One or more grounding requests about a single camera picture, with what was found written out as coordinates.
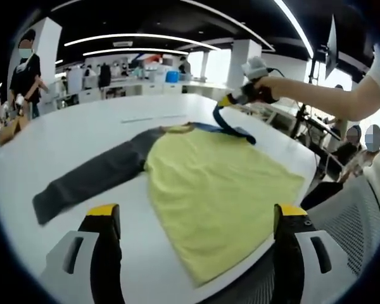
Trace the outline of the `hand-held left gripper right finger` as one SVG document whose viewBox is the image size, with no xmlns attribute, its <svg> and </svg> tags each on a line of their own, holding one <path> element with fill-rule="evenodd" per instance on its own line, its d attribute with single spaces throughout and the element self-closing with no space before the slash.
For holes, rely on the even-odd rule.
<svg viewBox="0 0 380 304">
<path fill-rule="evenodd" d="M 274 303 L 334 303 L 346 291 L 347 253 L 297 206 L 274 207 Z"/>
</svg>

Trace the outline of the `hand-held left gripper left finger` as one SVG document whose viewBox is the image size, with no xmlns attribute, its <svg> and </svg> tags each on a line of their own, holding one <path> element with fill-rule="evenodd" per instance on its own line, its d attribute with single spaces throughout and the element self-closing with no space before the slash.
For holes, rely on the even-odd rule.
<svg viewBox="0 0 380 304">
<path fill-rule="evenodd" d="M 58 303 L 124 303 L 120 282 L 120 209 L 90 209 L 46 256 L 40 283 Z"/>
</svg>

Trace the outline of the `person's right hand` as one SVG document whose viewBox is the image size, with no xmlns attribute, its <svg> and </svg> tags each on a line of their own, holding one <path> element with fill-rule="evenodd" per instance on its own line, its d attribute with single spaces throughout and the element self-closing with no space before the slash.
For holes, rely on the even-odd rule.
<svg viewBox="0 0 380 304">
<path fill-rule="evenodd" d="M 254 84 L 256 92 L 256 101 L 261 103 L 272 104 L 279 101 L 279 96 L 275 93 L 275 85 L 273 77 L 262 77 Z"/>
</svg>

